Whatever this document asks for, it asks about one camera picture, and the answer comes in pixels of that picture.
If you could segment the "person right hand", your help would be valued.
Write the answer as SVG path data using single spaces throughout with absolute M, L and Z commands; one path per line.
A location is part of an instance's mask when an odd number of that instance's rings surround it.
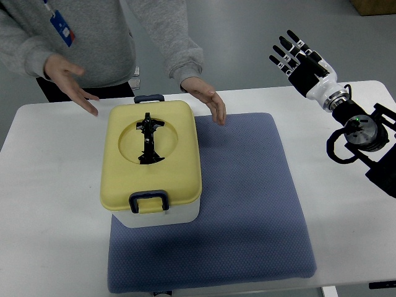
M 98 110 L 89 100 L 98 101 L 99 98 L 82 89 L 74 78 L 84 74 L 85 71 L 81 66 L 71 63 L 60 54 L 52 54 L 45 61 L 43 69 L 44 73 L 56 84 L 62 93 L 88 113 L 98 116 Z

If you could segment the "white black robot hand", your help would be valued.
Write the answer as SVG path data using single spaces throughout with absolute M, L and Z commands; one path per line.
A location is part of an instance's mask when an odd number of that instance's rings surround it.
M 290 84 L 326 112 L 349 100 L 350 92 L 338 83 L 332 66 L 295 32 L 287 30 L 286 34 L 288 38 L 280 36 L 280 45 L 273 46 L 277 55 L 270 55 L 269 59 L 287 76 Z

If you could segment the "person left hand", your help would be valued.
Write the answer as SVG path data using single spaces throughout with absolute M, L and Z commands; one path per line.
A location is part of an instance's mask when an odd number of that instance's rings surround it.
M 181 82 L 181 88 L 207 106 L 214 123 L 225 125 L 226 105 L 213 86 L 199 77 L 189 77 Z

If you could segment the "grey sleeve left forearm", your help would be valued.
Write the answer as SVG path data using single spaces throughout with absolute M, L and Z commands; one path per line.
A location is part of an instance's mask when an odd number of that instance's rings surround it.
M 204 55 L 189 36 L 185 1 L 142 1 L 136 16 L 163 55 L 169 78 L 181 84 L 200 76 Z

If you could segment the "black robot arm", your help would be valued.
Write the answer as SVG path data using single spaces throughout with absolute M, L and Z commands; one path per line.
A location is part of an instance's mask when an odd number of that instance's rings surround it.
M 367 114 L 354 101 L 348 100 L 338 105 L 332 112 L 333 118 L 343 127 L 332 133 L 326 142 L 326 152 L 330 159 L 339 164 L 350 164 L 361 160 L 369 170 L 365 176 L 391 197 L 395 197 L 395 146 L 392 146 L 379 161 L 371 160 L 365 152 L 377 152 L 389 143 L 387 128 L 395 130 L 395 112 L 376 103 L 374 111 Z M 335 142 L 340 137 L 346 139 L 345 148 L 353 156 L 341 159 L 335 154 Z

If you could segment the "grey sleeve right forearm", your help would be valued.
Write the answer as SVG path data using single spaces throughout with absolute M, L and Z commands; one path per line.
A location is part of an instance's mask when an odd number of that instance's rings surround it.
M 55 52 L 42 37 L 29 36 L 5 11 L 1 11 L 1 62 L 16 74 L 44 77 L 45 63 Z

